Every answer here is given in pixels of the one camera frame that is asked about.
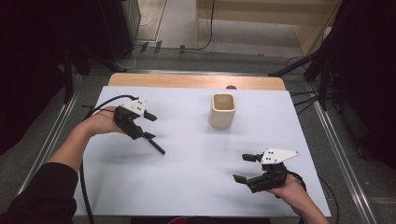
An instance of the wooden panel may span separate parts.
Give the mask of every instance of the wooden panel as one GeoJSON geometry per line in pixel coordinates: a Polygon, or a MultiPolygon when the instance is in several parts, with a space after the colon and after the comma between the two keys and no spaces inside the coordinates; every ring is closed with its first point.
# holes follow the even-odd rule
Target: wooden panel
{"type": "MultiPolygon", "coordinates": [[[[206,19],[211,0],[196,0],[196,20],[206,19]]],[[[331,25],[341,0],[217,0],[214,20],[267,22],[294,25],[304,55],[312,52],[331,25]]],[[[195,47],[198,43],[196,22],[195,47]]]]}
{"type": "Polygon", "coordinates": [[[225,89],[233,85],[238,90],[284,91],[285,84],[279,77],[231,77],[172,74],[128,74],[111,76],[108,86],[171,87],[225,89]]]}
{"type": "Polygon", "coordinates": [[[293,26],[293,31],[296,34],[300,48],[304,55],[308,55],[314,50],[315,45],[321,39],[326,28],[332,25],[336,11],[338,10],[340,4],[341,0],[337,0],[336,5],[332,6],[332,8],[329,8],[326,14],[312,17],[311,20],[317,20],[319,22],[317,26],[293,26]]]}
{"type": "MultiPolygon", "coordinates": [[[[208,0],[197,0],[200,19],[206,19],[206,13],[211,9],[208,0]]],[[[252,21],[292,25],[319,25],[318,20],[312,18],[327,15],[329,8],[333,8],[333,0],[217,0],[215,4],[214,20],[223,21],[252,21]]]]}

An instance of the human arm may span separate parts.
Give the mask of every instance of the human arm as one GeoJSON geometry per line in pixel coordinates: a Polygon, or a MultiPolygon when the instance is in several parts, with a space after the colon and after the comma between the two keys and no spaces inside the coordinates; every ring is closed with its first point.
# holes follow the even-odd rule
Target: human arm
{"type": "Polygon", "coordinates": [[[0,215],[0,223],[72,223],[77,209],[73,196],[82,154],[91,137],[122,133],[113,116],[114,113],[103,110],[77,125],[7,212],[0,215]]]}
{"type": "Polygon", "coordinates": [[[330,223],[306,193],[300,181],[293,175],[287,176],[284,186],[267,191],[280,197],[285,203],[290,205],[294,213],[301,217],[305,224],[330,223]]]}
{"type": "Polygon", "coordinates": [[[92,137],[101,133],[123,133],[113,121],[114,106],[91,116],[77,125],[64,143],[49,158],[48,162],[58,162],[78,172],[85,147],[92,137]]]}

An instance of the beige cup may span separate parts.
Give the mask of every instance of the beige cup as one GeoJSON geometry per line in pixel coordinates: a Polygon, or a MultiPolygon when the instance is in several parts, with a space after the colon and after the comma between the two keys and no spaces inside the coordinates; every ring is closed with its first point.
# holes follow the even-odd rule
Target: beige cup
{"type": "Polygon", "coordinates": [[[214,94],[210,109],[210,124],[218,129],[229,128],[233,123],[235,110],[235,97],[231,93],[220,92],[214,94]]]}

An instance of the black sleeve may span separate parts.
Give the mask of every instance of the black sleeve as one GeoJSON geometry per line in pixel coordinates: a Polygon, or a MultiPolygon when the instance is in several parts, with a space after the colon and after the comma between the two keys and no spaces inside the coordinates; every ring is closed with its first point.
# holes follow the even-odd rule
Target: black sleeve
{"type": "Polygon", "coordinates": [[[72,223],[78,175],[71,167],[50,162],[40,167],[29,186],[0,215],[0,223],[72,223]]]}

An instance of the metal frame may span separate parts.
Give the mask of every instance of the metal frame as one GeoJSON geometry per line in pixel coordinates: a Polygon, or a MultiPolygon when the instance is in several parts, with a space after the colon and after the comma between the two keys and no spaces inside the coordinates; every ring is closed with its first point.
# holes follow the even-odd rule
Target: metal frame
{"type": "MultiPolygon", "coordinates": [[[[228,72],[191,72],[191,71],[185,71],[185,72],[180,72],[180,71],[163,71],[163,70],[140,70],[140,71],[135,71],[136,73],[159,73],[159,74],[181,74],[181,75],[203,75],[203,76],[210,76],[210,75],[218,75],[218,76],[245,76],[245,77],[262,77],[265,76],[265,74],[252,74],[252,73],[228,73],[228,72]]],[[[297,77],[297,76],[291,76],[289,78],[284,77],[283,79],[286,80],[303,80],[303,77],[297,77]]],[[[82,77],[80,75],[77,75],[76,80],[75,80],[75,86],[76,86],[76,91],[74,92],[72,98],[70,99],[69,103],[67,105],[64,105],[58,118],[56,119],[55,123],[52,126],[52,129],[49,132],[49,136],[47,140],[45,141],[43,147],[41,148],[35,163],[30,170],[28,176],[24,180],[23,184],[21,185],[20,190],[18,191],[18,194],[20,194],[27,186],[27,184],[30,182],[32,179],[33,175],[37,172],[39,167],[46,161],[50,155],[53,153],[55,144],[59,138],[59,135],[64,127],[64,124],[66,123],[71,110],[73,109],[75,102],[79,96],[79,91],[82,86],[82,77]]],[[[316,88],[313,86],[313,84],[307,83],[307,88],[309,91],[315,91],[316,88]]],[[[332,126],[332,121],[329,118],[329,115],[327,112],[323,111],[320,107],[320,104],[318,102],[315,102],[315,109],[317,110],[318,113],[318,118],[320,119],[320,122],[322,123],[323,129],[325,133],[327,134],[327,137],[329,139],[329,142],[332,146],[332,151],[334,153],[335,158],[337,159],[337,162],[340,166],[340,169],[342,171],[342,174],[344,176],[344,179],[346,180],[346,184],[349,188],[349,191],[351,193],[351,196],[353,198],[353,201],[356,204],[356,207],[361,215],[361,219],[364,224],[376,224],[378,223],[376,221],[374,212],[367,200],[366,195],[363,192],[363,189],[361,187],[361,184],[358,180],[358,178],[355,175],[355,172],[353,171],[352,166],[349,163],[349,160],[347,158],[347,155],[343,149],[343,146],[334,130],[334,127],[332,126]]]]}
{"type": "Polygon", "coordinates": [[[20,194],[27,187],[27,185],[32,180],[35,173],[37,173],[40,166],[45,161],[47,161],[48,158],[52,155],[55,149],[55,145],[58,141],[58,138],[78,98],[82,83],[83,80],[81,75],[77,75],[74,81],[74,86],[76,87],[76,90],[74,91],[68,103],[62,107],[57,119],[55,120],[51,130],[49,131],[49,135],[46,141],[44,142],[43,147],[40,149],[37,158],[35,159],[35,163],[33,164],[31,170],[29,171],[29,174],[26,176],[25,180],[23,181],[20,189],[17,192],[17,195],[20,194]]]}
{"type": "MultiPolygon", "coordinates": [[[[310,83],[307,83],[307,88],[309,91],[316,90],[313,84],[310,83]]],[[[349,159],[347,158],[347,154],[345,153],[344,148],[337,136],[337,133],[332,126],[332,121],[328,115],[328,112],[322,110],[318,101],[315,102],[315,109],[317,110],[318,117],[323,125],[323,129],[327,137],[329,138],[330,145],[332,146],[332,151],[338,161],[338,165],[340,166],[340,170],[349,188],[352,199],[356,204],[356,208],[358,209],[359,214],[361,215],[362,223],[378,223],[376,221],[374,212],[367,200],[367,197],[363,191],[363,188],[361,187],[361,184],[356,177],[355,172],[353,171],[349,159]]]]}

